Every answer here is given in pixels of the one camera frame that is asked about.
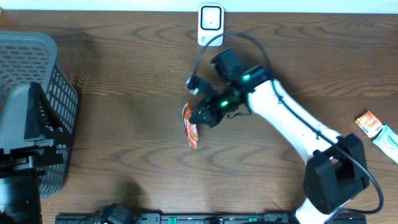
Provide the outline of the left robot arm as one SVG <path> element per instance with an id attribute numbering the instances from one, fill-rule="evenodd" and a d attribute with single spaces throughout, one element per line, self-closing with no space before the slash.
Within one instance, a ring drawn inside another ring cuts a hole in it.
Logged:
<path id="1" fill-rule="evenodd" d="M 41 84 L 11 91 L 1 116 L 1 223 L 42 223 L 41 178 L 71 144 Z"/>

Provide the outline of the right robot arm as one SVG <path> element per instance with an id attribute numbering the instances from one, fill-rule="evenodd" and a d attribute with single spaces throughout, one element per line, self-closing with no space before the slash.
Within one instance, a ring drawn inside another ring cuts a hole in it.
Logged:
<path id="1" fill-rule="evenodd" d="M 296 210 L 299 223 L 329 223 L 343 206 L 369 187 L 361 140 L 342 136 L 300 106 L 260 65 L 247 67 L 231 49 L 212 60 L 227 86 L 219 91 L 198 75 L 186 88 L 203 94 L 190 116 L 192 124 L 214 127 L 240 105 L 270 123 L 297 151 L 306 165 L 304 203 Z"/>

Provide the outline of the small orange box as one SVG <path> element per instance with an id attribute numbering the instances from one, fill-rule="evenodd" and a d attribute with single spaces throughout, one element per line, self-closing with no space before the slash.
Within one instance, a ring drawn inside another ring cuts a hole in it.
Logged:
<path id="1" fill-rule="evenodd" d="M 354 121 L 369 138 L 376 137 L 384 125 L 370 111 L 365 112 Z"/>

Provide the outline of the red chocolate bar wrapper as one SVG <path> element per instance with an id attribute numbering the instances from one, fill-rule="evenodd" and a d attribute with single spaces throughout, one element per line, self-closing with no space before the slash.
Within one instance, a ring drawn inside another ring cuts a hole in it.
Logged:
<path id="1" fill-rule="evenodd" d="M 190 100 L 184 105 L 182 110 L 183 128 L 185 139 L 193 151 L 198 147 L 198 131 L 196 124 L 190 122 L 193 110 L 190 107 Z"/>

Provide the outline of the teal wet wipes pack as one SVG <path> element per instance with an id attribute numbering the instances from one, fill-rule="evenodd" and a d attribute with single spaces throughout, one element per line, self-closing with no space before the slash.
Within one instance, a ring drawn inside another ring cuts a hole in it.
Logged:
<path id="1" fill-rule="evenodd" d="M 373 140 L 373 143 L 380 148 L 385 155 L 398 163 L 397 156 L 397 134 L 388 126 L 384 125 L 379 135 Z"/>

